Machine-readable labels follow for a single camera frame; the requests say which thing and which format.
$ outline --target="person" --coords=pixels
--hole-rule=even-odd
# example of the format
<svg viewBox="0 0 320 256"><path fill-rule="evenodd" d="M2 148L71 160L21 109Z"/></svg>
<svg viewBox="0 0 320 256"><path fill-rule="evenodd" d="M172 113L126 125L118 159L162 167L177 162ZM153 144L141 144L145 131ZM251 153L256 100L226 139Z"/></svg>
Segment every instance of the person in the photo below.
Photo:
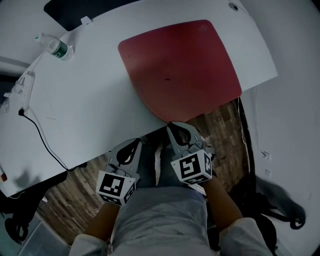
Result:
<svg viewBox="0 0 320 256"><path fill-rule="evenodd" d="M137 190L125 206L106 203L75 238L69 256L212 256L207 236L206 201L184 187L174 172L171 145L160 154L156 186L155 153L142 146ZM272 256L252 218L243 218L215 176L203 183L225 256Z"/></svg>

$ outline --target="wooden floor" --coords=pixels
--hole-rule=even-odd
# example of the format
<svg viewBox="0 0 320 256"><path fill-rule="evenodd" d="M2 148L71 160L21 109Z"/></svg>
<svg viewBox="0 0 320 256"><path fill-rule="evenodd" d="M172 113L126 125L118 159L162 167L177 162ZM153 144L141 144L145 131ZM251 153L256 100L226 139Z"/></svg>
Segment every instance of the wooden floor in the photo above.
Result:
<svg viewBox="0 0 320 256"><path fill-rule="evenodd" d="M214 147L213 168L224 188L230 192L249 172L246 144L242 138L242 124L235 101L219 109L200 115L188 122L197 127L208 144ZM104 169L107 157L101 155L77 168L67 179L45 194L38 213L70 245L83 233L102 203L96 196L98 173Z"/></svg>

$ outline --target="water bottle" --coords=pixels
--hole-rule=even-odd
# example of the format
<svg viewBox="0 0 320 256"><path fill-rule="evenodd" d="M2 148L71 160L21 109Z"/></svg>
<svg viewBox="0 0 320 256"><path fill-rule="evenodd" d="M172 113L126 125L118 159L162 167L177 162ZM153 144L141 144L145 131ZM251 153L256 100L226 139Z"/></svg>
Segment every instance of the water bottle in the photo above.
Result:
<svg viewBox="0 0 320 256"><path fill-rule="evenodd" d="M34 40L41 45L44 51L60 60L68 61L74 55L74 50L54 35L39 33Z"/></svg>

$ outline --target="gray shirt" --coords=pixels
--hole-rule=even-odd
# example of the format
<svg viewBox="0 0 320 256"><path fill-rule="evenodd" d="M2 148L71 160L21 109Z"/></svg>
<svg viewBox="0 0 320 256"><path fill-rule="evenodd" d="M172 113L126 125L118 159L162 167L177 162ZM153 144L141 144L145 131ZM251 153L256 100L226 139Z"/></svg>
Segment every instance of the gray shirt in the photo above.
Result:
<svg viewBox="0 0 320 256"><path fill-rule="evenodd" d="M237 220L220 233L221 254L272 256L252 218ZM120 209L112 236L113 256L212 256L203 196L183 187L137 189ZM107 244L78 235L70 256L107 255Z"/></svg>

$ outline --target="bottle label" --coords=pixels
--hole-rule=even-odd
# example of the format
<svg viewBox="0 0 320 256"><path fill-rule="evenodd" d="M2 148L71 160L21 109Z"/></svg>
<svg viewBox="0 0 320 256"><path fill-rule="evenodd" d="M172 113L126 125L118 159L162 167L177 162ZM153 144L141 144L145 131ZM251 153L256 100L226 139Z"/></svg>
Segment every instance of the bottle label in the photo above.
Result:
<svg viewBox="0 0 320 256"><path fill-rule="evenodd" d="M66 45L64 42L61 42L60 47L52 54L56 56L57 58L62 58L66 55L68 50L68 45Z"/></svg>

